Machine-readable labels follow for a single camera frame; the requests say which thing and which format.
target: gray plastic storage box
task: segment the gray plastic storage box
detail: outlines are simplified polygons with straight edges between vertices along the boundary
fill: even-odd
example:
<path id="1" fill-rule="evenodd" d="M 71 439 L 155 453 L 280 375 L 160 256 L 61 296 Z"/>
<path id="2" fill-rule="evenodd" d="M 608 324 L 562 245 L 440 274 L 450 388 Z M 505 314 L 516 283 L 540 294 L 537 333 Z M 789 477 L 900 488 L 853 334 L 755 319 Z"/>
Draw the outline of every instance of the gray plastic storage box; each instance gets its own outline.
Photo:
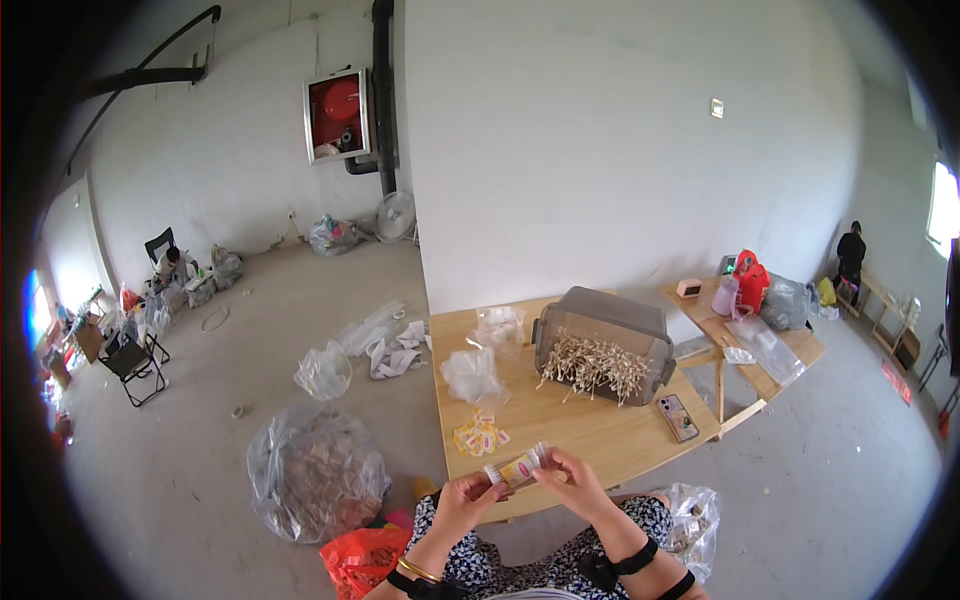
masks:
<path id="1" fill-rule="evenodd" d="M 627 396 L 625 404 L 648 404 L 661 385 L 670 382 L 677 366 L 673 359 L 673 341 L 666 334 L 663 311 L 647 304 L 620 298 L 585 287 L 567 290 L 559 301 L 543 307 L 540 318 L 534 320 L 531 343 L 537 347 L 534 360 L 537 372 L 543 366 L 563 328 L 570 335 L 608 342 L 642 356 L 650 368 L 639 395 Z M 598 386 L 597 396 L 617 400 L 616 391 L 609 385 Z"/>

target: cardboard box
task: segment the cardboard box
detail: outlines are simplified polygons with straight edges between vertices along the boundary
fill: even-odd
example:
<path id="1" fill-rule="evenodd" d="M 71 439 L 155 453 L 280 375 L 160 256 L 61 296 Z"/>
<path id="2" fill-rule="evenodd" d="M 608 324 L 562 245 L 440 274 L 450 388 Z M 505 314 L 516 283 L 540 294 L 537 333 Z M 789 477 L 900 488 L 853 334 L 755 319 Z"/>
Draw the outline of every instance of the cardboard box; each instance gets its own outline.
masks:
<path id="1" fill-rule="evenodd" d="M 84 351 L 86 360 L 92 365 L 100 356 L 100 347 L 104 343 L 104 336 L 95 324 L 87 323 L 86 327 L 74 334 L 77 344 Z"/>

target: gold bangle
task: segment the gold bangle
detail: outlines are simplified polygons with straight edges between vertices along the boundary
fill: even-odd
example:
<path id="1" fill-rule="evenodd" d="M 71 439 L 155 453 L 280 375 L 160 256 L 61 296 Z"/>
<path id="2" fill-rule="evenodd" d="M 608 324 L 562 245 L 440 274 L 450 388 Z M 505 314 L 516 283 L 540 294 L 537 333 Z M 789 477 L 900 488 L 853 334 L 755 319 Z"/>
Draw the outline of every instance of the gold bangle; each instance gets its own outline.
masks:
<path id="1" fill-rule="evenodd" d="M 442 581 L 442 579 L 440 579 L 439 577 L 434 577 L 430 573 L 427 573 L 420 567 L 408 561 L 407 557 L 405 556 L 401 556 L 400 558 L 396 559 L 396 563 L 402 566 L 403 568 L 407 569 L 414 575 L 418 577 L 422 577 L 423 579 L 429 581 L 430 583 L 438 584 L 440 581 Z"/>

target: white wall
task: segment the white wall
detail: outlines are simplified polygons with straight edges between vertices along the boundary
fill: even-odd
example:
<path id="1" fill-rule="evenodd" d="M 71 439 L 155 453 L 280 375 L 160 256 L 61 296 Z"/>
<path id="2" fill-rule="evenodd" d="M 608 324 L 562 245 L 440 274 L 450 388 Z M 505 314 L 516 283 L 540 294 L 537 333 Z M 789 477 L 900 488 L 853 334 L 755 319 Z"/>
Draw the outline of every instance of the white wall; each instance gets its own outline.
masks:
<path id="1" fill-rule="evenodd" d="M 743 247 L 813 276 L 861 125 L 817 2 L 419 0 L 405 18 L 431 312 L 574 284 L 653 297 Z"/>
<path id="2" fill-rule="evenodd" d="M 244 254 L 268 250 L 286 233 L 288 205 L 302 234 L 325 212 L 355 218 L 373 211 L 378 175 L 351 176 L 341 161 L 307 163 L 302 99 L 315 69 L 371 66 L 369 10 L 366 2 L 338 3 L 316 23 L 302 20 L 218 52 L 193 88 L 148 86 L 120 96 L 89 152 L 92 195 L 118 280 L 136 286 L 149 276 L 143 244 L 167 227 L 203 261 L 213 244 Z"/>
<path id="3" fill-rule="evenodd" d="M 933 131 L 913 122 L 909 99 L 875 84 L 865 84 L 863 153 L 850 211 L 843 227 L 854 219 L 863 227 L 867 255 L 863 266 L 894 295 L 916 295 L 923 306 L 916 333 L 922 344 L 915 371 L 923 370 L 934 348 L 937 327 L 944 321 L 947 260 L 926 239 L 937 144 Z M 831 252 L 836 254 L 834 240 Z M 882 303 L 873 298 L 866 314 L 875 319 Z M 889 328 L 898 325 L 884 319 Z M 942 406 L 953 389 L 947 361 L 930 382 L 930 392 Z"/>
<path id="4" fill-rule="evenodd" d="M 80 178 L 54 199 L 43 221 L 40 241 L 61 304 L 76 310 L 101 284 L 111 293 L 93 230 L 86 178 Z"/>

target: yellow bag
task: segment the yellow bag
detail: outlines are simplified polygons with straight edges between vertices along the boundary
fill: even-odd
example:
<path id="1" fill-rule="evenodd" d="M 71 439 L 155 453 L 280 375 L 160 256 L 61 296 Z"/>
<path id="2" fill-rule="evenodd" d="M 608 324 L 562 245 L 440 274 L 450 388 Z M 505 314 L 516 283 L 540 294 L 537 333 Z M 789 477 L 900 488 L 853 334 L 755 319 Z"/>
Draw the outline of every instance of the yellow bag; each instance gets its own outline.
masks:
<path id="1" fill-rule="evenodd" d="M 830 306 L 837 302 L 837 295 L 833 292 L 833 283 L 829 280 L 829 277 L 824 277 L 817 284 L 817 290 L 820 292 L 821 306 Z"/>

